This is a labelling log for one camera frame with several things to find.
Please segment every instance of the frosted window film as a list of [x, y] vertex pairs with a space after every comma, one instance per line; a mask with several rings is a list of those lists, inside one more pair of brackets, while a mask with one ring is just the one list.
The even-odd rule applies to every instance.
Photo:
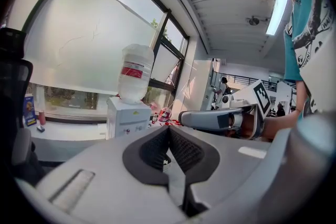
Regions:
[[117, 0], [50, 0], [27, 37], [31, 82], [114, 94], [122, 49], [149, 46], [155, 28]]
[[15, 0], [6, 27], [22, 30], [22, 27], [38, 0]]
[[159, 51], [156, 55], [151, 78], [165, 82], [173, 68], [176, 66], [178, 60], [179, 59], [176, 58], [169, 50], [160, 45]]

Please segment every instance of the desk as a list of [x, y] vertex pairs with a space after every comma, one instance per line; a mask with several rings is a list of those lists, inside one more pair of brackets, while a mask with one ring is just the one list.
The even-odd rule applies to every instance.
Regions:
[[34, 124], [25, 126], [31, 132], [36, 146], [35, 153], [42, 162], [66, 162], [91, 145], [105, 141], [103, 127], [106, 124], [68, 124], [49, 122], [43, 127], [43, 133], [36, 129]]

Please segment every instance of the fluorescent light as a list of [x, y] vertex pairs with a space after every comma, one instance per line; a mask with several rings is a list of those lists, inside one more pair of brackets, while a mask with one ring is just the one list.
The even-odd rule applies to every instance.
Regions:
[[287, 0], [275, 0], [273, 14], [269, 22], [266, 34], [274, 35], [279, 27], [283, 13], [285, 12]]

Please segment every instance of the gray chair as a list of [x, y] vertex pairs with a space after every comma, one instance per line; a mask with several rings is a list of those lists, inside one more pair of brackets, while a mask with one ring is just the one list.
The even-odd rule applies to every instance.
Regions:
[[34, 153], [30, 131], [23, 125], [23, 102], [33, 72], [32, 63], [20, 59], [23, 54], [18, 53], [23, 40], [17, 30], [0, 29], [0, 144], [11, 173], [35, 185], [45, 172]]

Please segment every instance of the red object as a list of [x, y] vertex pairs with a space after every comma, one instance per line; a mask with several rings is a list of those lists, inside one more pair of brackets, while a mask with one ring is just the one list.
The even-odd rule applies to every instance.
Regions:
[[169, 121], [171, 116], [172, 116], [172, 110], [170, 108], [165, 107], [160, 110], [159, 121], [161, 122]]
[[44, 115], [44, 111], [43, 110], [38, 113], [38, 119], [40, 120], [40, 124], [41, 125], [45, 125], [46, 124], [46, 116]]
[[134, 68], [129, 68], [129, 67], [123, 67], [121, 70], [121, 73], [126, 76], [130, 77], [135, 77], [138, 79], [141, 79], [142, 77], [142, 71], [141, 70], [136, 70]]

